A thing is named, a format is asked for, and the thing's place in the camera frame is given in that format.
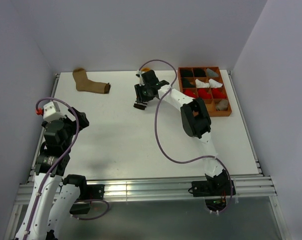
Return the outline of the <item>mustard yellow striped sock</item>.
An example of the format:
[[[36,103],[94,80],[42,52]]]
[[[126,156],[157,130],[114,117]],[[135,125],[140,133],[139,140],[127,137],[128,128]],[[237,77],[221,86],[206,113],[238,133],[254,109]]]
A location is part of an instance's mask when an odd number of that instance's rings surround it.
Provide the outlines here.
[[[143,71],[143,72],[148,72],[148,71],[150,71],[150,70],[151,70],[151,69],[148,68],[148,67],[144,67],[144,68],[141,69],[141,71]],[[147,108],[147,105],[148,105],[148,103],[147,103],[146,101],[145,101],[145,102],[138,102],[138,101],[136,100],[133,106],[134,106],[136,109],[145,110],[145,109]]]

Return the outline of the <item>tan sock with red cuff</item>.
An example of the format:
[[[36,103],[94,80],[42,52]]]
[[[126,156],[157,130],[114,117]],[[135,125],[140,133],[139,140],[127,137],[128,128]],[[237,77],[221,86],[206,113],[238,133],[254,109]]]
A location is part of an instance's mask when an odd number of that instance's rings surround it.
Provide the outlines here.
[[[216,102],[216,110],[217,111],[227,111],[228,110],[229,101],[227,99],[222,99],[219,102]]]

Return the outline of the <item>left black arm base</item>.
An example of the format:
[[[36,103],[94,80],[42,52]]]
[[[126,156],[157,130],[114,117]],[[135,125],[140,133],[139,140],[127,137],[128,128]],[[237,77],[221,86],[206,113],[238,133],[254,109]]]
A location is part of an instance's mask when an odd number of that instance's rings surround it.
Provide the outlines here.
[[[84,194],[81,194],[71,207],[70,214],[76,216],[88,214],[94,202],[104,200],[104,189],[103,184],[89,184]]]

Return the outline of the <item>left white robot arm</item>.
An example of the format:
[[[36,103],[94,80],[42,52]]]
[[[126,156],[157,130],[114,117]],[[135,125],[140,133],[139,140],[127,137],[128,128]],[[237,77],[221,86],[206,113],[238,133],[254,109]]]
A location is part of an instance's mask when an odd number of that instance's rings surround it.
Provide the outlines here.
[[[69,174],[64,177],[70,150],[79,132],[89,126],[86,114],[73,107],[71,120],[60,112],[56,102],[49,102],[43,115],[44,141],[36,159],[34,185],[23,222],[15,235],[17,240],[56,240],[76,200],[88,195],[86,178]]]

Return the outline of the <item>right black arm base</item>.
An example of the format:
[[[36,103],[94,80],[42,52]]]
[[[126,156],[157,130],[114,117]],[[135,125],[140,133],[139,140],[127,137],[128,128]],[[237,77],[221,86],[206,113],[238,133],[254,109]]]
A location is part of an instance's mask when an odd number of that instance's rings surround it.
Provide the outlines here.
[[[188,189],[188,193],[192,194],[193,197],[213,197],[205,200],[205,205],[208,210],[213,212],[220,212],[227,206],[227,196],[234,196],[236,194],[234,183],[230,184],[226,182],[217,181],[193,181],[191,187]]]

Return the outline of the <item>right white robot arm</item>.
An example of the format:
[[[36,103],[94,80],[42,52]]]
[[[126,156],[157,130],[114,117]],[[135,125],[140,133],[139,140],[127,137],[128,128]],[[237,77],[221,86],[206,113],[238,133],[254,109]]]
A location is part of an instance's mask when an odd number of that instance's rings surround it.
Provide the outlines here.
[[[218,154],[211,140],[212,121],[204,100],[199,97],[190,97],[174,89],[173,84],[166,80],[158,80],[153,70],[138,70],[136,76],[139,78],[139,83],[134,86],[136,92],[134,107],[144,110],[148,102],[155,98],[159,100],[155,110],[154,133],[161,153],[169,161],[180,165],[203,160],[204,174],[208,180],[208,192],[213,195],[218,195],[225,187],[223,181],[230,182],[231,177],[224,163],[218,158]],[[163,101],[179,111],[185,134],[197,140],[200,147],[206,153],[205,155],[190,160],[178,161],[166,154],[160,144],[158,136],[158,114]]]

